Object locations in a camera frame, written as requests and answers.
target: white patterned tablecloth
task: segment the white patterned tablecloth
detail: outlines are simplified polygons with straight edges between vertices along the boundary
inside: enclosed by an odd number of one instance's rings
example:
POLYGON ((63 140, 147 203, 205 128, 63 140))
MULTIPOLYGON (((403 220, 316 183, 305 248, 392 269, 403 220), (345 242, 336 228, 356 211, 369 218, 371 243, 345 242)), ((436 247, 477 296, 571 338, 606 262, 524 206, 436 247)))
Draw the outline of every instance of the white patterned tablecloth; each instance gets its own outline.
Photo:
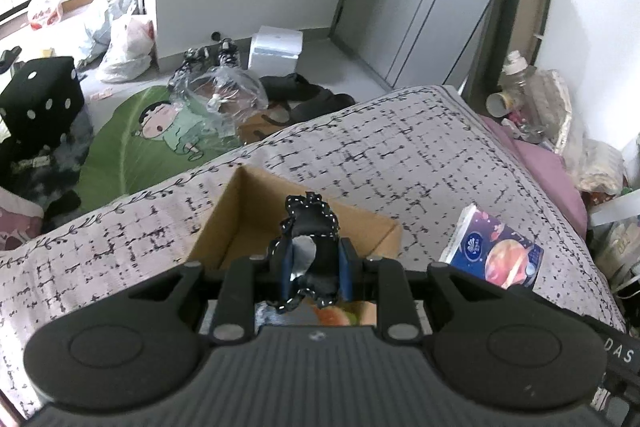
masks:
POLYGON ((622 328, 583 241, 528 171, 443 87, 382 96, 220 156, 0 255, 0 388, 40 406, 22 365, 46 322, 181 263, 235 164, 252 164, 402 223, 408 269, 436 260, 472 202, 544 248, 535 290, 622 328))

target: ribbed gray surface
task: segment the ribbed gray surface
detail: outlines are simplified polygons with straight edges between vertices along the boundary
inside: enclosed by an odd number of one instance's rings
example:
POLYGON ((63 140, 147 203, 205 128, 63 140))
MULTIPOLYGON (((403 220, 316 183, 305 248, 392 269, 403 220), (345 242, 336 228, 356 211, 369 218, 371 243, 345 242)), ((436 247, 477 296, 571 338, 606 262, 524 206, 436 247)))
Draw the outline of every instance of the ribbed gray surface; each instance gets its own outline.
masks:
POLYGON ((604 426, 587 406, 536 417, 480 407, 444 386, 421 353, 371 328, 264 327, 213 352, 194 380, 143 410, 81 417, 44 408, 30 426, 604 426), (324 333, 322 340, 318 332, 324 333))

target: white box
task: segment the white box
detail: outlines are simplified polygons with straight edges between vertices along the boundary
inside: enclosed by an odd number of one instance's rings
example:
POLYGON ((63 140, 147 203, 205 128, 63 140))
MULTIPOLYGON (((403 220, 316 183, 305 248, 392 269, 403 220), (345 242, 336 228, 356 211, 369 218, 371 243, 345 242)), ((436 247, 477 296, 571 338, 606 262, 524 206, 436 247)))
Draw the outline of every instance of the white box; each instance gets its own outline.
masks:
POLYGON ((249 69, 258 77, 295 73, 302 32, 262 26, 251 39, 249 69))

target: green leaf-shaped rug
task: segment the green leaf-shaped rug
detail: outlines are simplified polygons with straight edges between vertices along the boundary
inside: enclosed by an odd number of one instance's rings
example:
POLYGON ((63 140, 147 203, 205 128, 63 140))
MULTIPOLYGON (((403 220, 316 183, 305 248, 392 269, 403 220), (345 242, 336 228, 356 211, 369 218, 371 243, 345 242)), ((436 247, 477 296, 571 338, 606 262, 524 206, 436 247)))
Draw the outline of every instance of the green leaf-shaped rug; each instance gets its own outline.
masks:
POLYGON ((186 107, 176 109, 165 87, 128 98, 100 129, 80 171, 76 193, 90 212, 240 147, 221 138, 186 107))

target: black dice cube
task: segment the black dice cube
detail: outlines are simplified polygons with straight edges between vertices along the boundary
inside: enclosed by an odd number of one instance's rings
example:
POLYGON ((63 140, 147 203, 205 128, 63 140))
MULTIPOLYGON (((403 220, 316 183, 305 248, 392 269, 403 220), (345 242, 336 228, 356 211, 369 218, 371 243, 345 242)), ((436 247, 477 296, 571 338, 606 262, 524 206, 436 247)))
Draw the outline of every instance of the black dice cube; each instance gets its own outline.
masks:
POLYGON ((83 105, 71 57, 30 60, 0 93, 0 116, 26 155, 58 147, 83 105))

